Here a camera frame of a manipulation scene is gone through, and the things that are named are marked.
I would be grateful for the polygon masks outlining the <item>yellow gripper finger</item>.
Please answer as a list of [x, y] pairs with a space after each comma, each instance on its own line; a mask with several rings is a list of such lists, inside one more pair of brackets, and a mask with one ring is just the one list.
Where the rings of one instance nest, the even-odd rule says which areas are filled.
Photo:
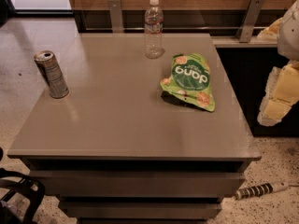
[[282, 22], [282, 19], [279, 18], [273, 23], [271, 23], [268, 27], [264, 28], [257, 37], [260, 39], [270, 39], [270, 40], [276, 40], [278, 37], [278, 30], [280, 27], [280, 24]]
[[273, 67], [259, 108], [258, 122], [266, 127], [280, 123], [299, 101], [299, 62]]

